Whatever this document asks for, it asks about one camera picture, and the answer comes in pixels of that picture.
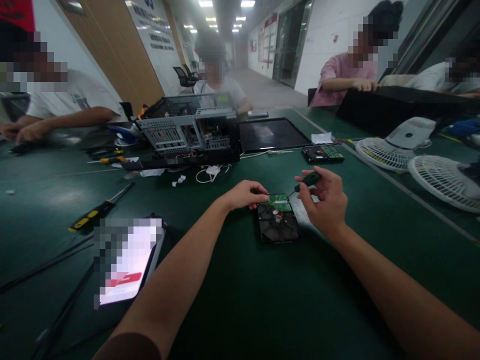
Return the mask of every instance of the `hand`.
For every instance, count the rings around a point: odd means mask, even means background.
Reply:
[[[376,91],[380,87],[380,85],[378,82],[373,80],[355,78],[353,79],[351,87],[353,89],[357,89],[358,91],[369,92]]]
[[[17,138],[17,134],[23,128],[23,125],[20,125],[16,122],[9,122],[0,126],[0,134],[3,135],[8,141],[14,141]]]
[[[347,211],[348,198],[343,192],[342,178],[331,171],[318,166],[313,168],[321,175],[321,179],[315,184],[315,188],[301,182],[304,178],[295,176],[300,183],[298,198],[303,203],[310,222],[326,237],[340,231],[345,224],[345,212]],[[304,176],[313,171],[303,170]],[[312,195],[318,197],[320,202],[314,202]]]
[[[243,180],[226,194],[222,195],[219,200],[222,200],[227,206],[228,211],[240,209],[248,206],[250,210],[257,208],[257,203],[264,203],[269,200],[267,190],[256,181]]]
[[[46,120],[34,122],[20,130],[16,137],[16,143],[20,144],[24,141],[32,142],[41,140],[45,134],[49,133],[51,130],[52,128]]]

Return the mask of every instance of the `pink shirt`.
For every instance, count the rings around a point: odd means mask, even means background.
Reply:
[[[324,91],[322,84],[326,79],[351,79],[362,78],[376,81],[378,64],[376,61],[364,61],[361,67],[356,68],[349,62],[348,53],[344,52],[330,58],[321,70],[320,81],[315,96],[311,101],[311,107],[340,105],[347,91],[329,92]]]

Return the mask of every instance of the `floor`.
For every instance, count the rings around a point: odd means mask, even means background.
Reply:
[[[253,70],[233,70],[227,76],[239,82],[255,110],[305,108],[307,106],[307,96]]]

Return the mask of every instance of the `glass door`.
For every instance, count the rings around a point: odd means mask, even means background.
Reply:
[[[303,0],[280,15],[273,79],[295,87],[313,0]]]

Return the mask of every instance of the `white t-shirt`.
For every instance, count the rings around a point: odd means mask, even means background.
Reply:
[[[470,79],[463,82],[447,81],[451,64],[441,62],[429,67],[415,76],[405,86],[419,90],[442,92],[446,94],[461,95],[471,93],[480,88],[480,79],[471,74]]]
[[[230,93],[237,108],[243,105],[242,100],[247,97],[240,84],[227,76],[223,77],[223,82],[218,90],[211,88],[204,80],[200,80],[195,84],[193,92],[195,94]]]
[[[105,86],[78,70],[68,70],[66,92],[32,92],[27,115],[48,119],[103,107],[116,113],[109,123],[127,122],[125,112]]]

